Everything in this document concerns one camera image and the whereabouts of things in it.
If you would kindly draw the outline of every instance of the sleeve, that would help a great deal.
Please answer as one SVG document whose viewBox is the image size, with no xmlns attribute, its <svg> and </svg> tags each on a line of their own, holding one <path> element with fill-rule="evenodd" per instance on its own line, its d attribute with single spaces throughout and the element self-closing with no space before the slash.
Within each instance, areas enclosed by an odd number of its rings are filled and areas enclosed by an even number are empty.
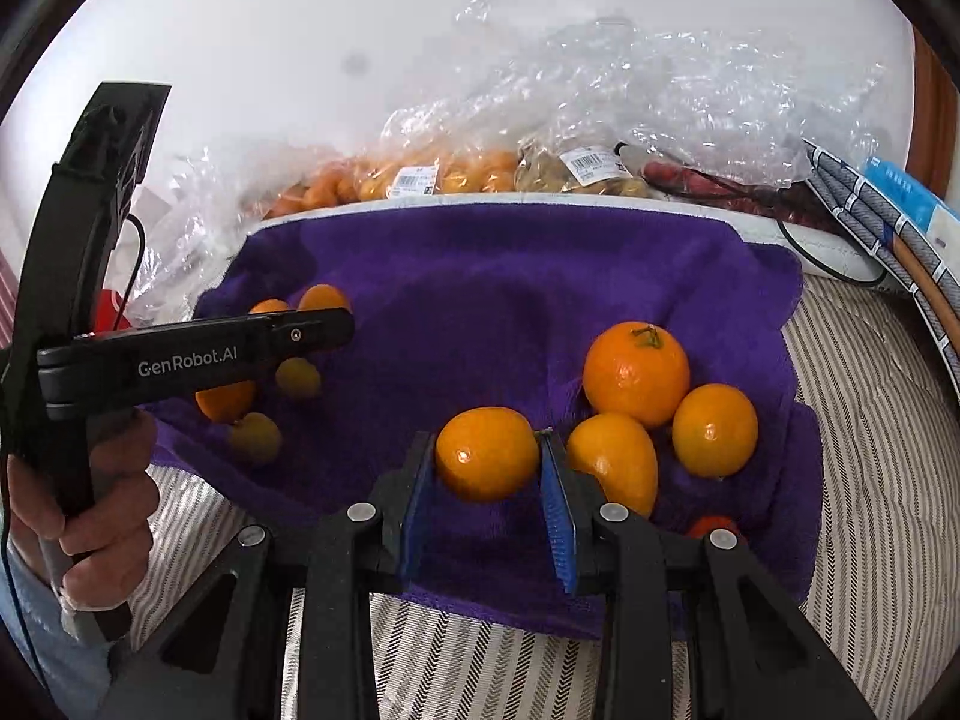
<svg viewBox="0 0 960 720">
<path fill-rule="evenodd" d="M 109 644 L 88 646 L 61 628 L 61 609 L 48 586 L 25 565 L 13 543 L 8 545 L 11 574 L 24 621 L 37 650 L 54 702 L 69 720 L 88 720 L 96 713 L 110 685 Z M 24 661 L 35 671 L 16 616 L 6 574 L 0 570 L 0 617 Z"/>
</svg>

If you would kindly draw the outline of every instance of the black cable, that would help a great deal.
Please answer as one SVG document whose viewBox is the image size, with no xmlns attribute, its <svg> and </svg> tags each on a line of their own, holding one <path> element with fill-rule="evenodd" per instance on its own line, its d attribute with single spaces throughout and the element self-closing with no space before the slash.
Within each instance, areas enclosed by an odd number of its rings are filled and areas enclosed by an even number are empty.
<svg viewBox="0 0 960 720">
<path fill-rule="evenodd" d="M 620 149 L 623 146 L 627 146 L 627 143 L 622 143 L 622 142 L 618 143 L 616 145 L 616 148 L 613 150 L 613 152 L 616 154 L 619 154 Z M 645 180 L 654 189 L 663 191 L 664 194 L 672 194 L 672 196 L 681 197 L 682 199 L 699 200 L 701 202 L 710 202 L 710 201 L 721 202 L 723 200 L 747 199 L 747 200 L 752 200 L 755 203 L 766 206 L 768 208 L 772 208 L 769 201 L 762 199 L 754 190 L 752 190 L 749 187 L 740 186 L 736 183 L 728 183 L 727 181 L 723 180 L 722 178 L 719 178 L 718 176 L 701 172 L 700 170 L 697 170 L 696 167 L 685 167 L 685 166 L 682 166 L 682 167 L 685 170 L 690 170 L 690 172 L 694 172 L 696 173 L 696 175 L 702 176 L 703 178 L 709 181 L 712 181 L 712 183 L 716 184 L 721 189 L 727 190 L 730 194 L 725 194 L 724 196 L 717 196 L 717 194 L 700 194 L 698 196 L 697 194 L 690 194 L 688 191 L 674 191 L 669 189 L 669 187 L 666 187 L 666 186 L 664 187 L 658 186 L 656 185 L 656 183 L 651 182 L 648 178 L 645 178 Z M 867 280 L 852 278 L 851 276 L 842 274 L 840 271 L 837 271 L 836 269 L 831 268 L 829 265 L 827 265 L 827 263 L 823 262 L 819 258 L 814 257 L 812 254 L 810 254 L 810 252 L 807 251 L 805 248 L 803 248 L 797 242 L 797 239 L 790 234 L 789 230 L 787 230 L 786 228 L 786 225 L 779 218 L 775 218 L 775 220 L 776 220 L 776 226 L 779 227 L 779 231 L 781 231 L 781 234 L 786 238 L 786 242 L 788 242 L 789 245 L 791 245 L 791 247 L 794 248 L 795 252 L 797 252 L 798 255 L 800 255 L 800 257 L 803 257 L 803 259 L 805 259 L 806 261 L 817 266 L 821 271 L 824 271 L 825 274 L 829 274 L 833 276 L 833 278 L 838 279 L 844 282 L 845 284 L 853 284 L 856 287 L 863 287 L 864 289 L 870 289 L 871 287 L 876 287 L 880 285 L 883 282 L 883 280 L 887 277 L 886 271 L 880 271 L 880 275 L 877 276 L 877 278 L 872 278 Z"/>
<path fill-rule="evenodd" d="M 817 266 L 821 271 L 824 271 L 826 274 L 830 274 L 831 276 L 833 276 L 833 278 L 843 281 L 845 284 L 853 284 L 856 287 L 863 287 L 864 289 L 868 289 L 870 287 L 876 287 L 887 277 L 887 271 L 880 271 L 880 275 L 877 276 L 877 278 L 872 278 L 867 281 L 863 281 L 861 279 L 852 278 L 851 276 L 842 274 L 840 271 L 834 271 L 834 269 L 832 269 L 829 265 L 827 265 L 827 263 L 817 259 L 812 254 L 810 254 L 809 251 L 805 250 L 800 244 L 798 244 L 797 239 L 795 239 L 789 233 L 789 231 L 786 228 L 786 225 L 782 221 L 776 220 L 776 225 L 778 225 L 779 228 L 781 228 L 781 234 L 786 238 L 786 241 L 789 243 L 789 245 L 791 245 L 791 247 L 794 247 L 795 250 L 797 250 L 797 253 L 798 255 L 800 255 L 800 257 L 803 257 L 803 259 Z"/>
<path fill-rule="evenodd" d="M 140 237 L 140 250 L 136 255 L 136 264 L 133 266 L 133 272 L 130 274 L 130 280 L 127 282 L 127 288 L 123 293 L 123 300 L 120 301 L 120 308 L 117 309 L 117 316 L 113 320 L 113 328 L 116 330 L 120 326 L 120 317 L 127 309 L 127 301 L 130 300 L 130 293 L 133 291 L 133 284 L 136 283 L 136 274 L 140 273 L 140 266 L 143 264 L 143 255 L 147 250 L 147 234 L 143 230 L 143 223 L 133 214 L 127 214 L 127 220 L 136 227 L 136 234 Z"/>
<path fill-rule="evenodd" d="M 8 555 L 8 543 L 10 542 L 10 521 L 13 518 L 13 510 L 10 505 L 10 455 L 0 448 L 0 461 L 3 463 L 3 470 L 0 472 L 0 499 L 3 503 L 3 530 L 0 533 L 0 560 L 3 562 L 4 575 L 7 578 L 7 586 L 10 588 L 11 599 L 13 599 L 13 609 L 16 611 L 16 619 L 20 624 L 20 630 L 23 632 L 24 640 L 27 642 L 27 649 L 30 651 L 30 658 L 34 662 L 37 678 L 43 689 L 50 694 L 50 685 L 47 683 L 47 676 L 43 673 L 43 666 L 40 665 L 40 657 L 37 656 L 37 648 L 34 646 L 34 640 L 30 636 L 30 630 L 27 628 L 27 620 L 23 614 L 23 605 L 20 603 L 20 595 L 13 584 L 13 570 L 10 565 L 10 555 Z"/>
</svg>

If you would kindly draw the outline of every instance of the finger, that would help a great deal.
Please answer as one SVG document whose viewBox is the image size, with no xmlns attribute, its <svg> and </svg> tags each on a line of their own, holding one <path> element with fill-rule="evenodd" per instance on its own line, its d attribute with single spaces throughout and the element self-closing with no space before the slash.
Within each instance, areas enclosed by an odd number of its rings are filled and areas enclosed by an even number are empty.
<svg viewBox="0 0 960 720">
<path fill-rule="evenodd" d="M 40 552 L 40 539 L 16 514 L 10 518 L 10 538 L 27 567 L 45 583 L 50 581 L 43 553 Z"/>
<path fill-rule="evenodd" d="M 61 549 L 67 555 L 103 549 L 144 526 L 159 504 L 160 492 L 147 474 L 120 477 L 107 497 L 66 523 Z"/>
<path fill-rule="evenodd" d="M 145 471 L 157 442 L 157 423 L 148 413 L 137 410 L 121 433 L 98 443 L 90 451 L 90 466 L 110 476 Z"/>
<path fill-rule="evenodd" d="M 58 538 L 64 532 L 64 513 L 56 504 L 53 493 L 18 457 L 11 455 L 7 468 L 13 513 L 37 536 Z"/>
<path fill-rule="evenodd" d="M 150 528 L 143 525 L 67 571 L 64 592 L 78 608 L 107 608 L 123 603 L 143 580 L 153 544 Z"/>
</svg>

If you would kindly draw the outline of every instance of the mandarin orange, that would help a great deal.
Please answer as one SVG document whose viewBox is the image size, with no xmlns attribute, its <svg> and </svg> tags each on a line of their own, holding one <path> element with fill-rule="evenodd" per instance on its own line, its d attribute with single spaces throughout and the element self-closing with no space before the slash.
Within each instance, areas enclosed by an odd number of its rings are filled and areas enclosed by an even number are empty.
<svg viewBox="0 0 960 720">
<path fill-rule="evenodd" d="M 332 284 L 316 284 L 306 290 L 296 305 L 298 311 L 318 311 L 325 308 L 346 308 L 349 311 L 350 301 L 347 300 L 347 295 Z"/>
<path fill-rule="evenodd" d="M 250 410 L 254 396 L 256 384 L 235 382 L 213 389 L 201 389 L 194 398 L 203 415 L 211 422 L 230 424 Z"/>
<path fill-rule="evenodd" d="M 485 406 L 458 413 L 437 437 L 437 475 L 457 497 L 488 503 L 513 495 L 536 474 L 539 445 L 513 409 Z"/>
<path fill-rule="evenodd" d="M 272 314 L 277 311 L 290 311 L 290 306 L 286 304 L 284 300 L 279 300 L 277 298 L 267 298 L 266 300 L 261 300 L 260 303 L 257 303 L 256 306 L 250 309 L 250 314 Z"/>
<path fill-rule="evenodd" d="M 624 413 L 599 413 L 573 429 L 570 467 L 592 474 L 607 500 L 649 517 L 656 502 L 656 450 L 643 426 Z"/>
<path fill-rule="evenodd" d="M 694 476 L 719 478 L 735 474 L 757 448 L 757 410 L 739 389 L 704 384 L 680 403 L 673 418 L 673 448 Z"/>
<path fill-rule="evenodd" d="M 600 413 L 625 413 L 647 429 L 670 421 L 690 389 L 683 346 L 664 328 L 621 322 L 587 351 L 584 393 Z"/>
</svg>

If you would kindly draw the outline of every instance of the blue package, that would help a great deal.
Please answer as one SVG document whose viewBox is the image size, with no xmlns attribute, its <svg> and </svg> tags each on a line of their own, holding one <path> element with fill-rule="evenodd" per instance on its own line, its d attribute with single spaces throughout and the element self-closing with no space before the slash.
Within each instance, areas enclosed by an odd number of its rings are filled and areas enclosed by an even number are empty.
<svg viewBox="0 0 960 720">
<path fill-rule="evenodd" d="M 908 215 L 922 232 L 930 227 L 934 209 L 943 205 L 936 194 L 892 162 L 871 157 L 863 175 L 882 194 L 894 201 L 896 207 Z"/>
<path fill-rule="evenodd" d="M 960 280 L 960 215 L 891 162 L 871 157 L 863 175 L 913 221 L 953 277 Z"/>
</svg>

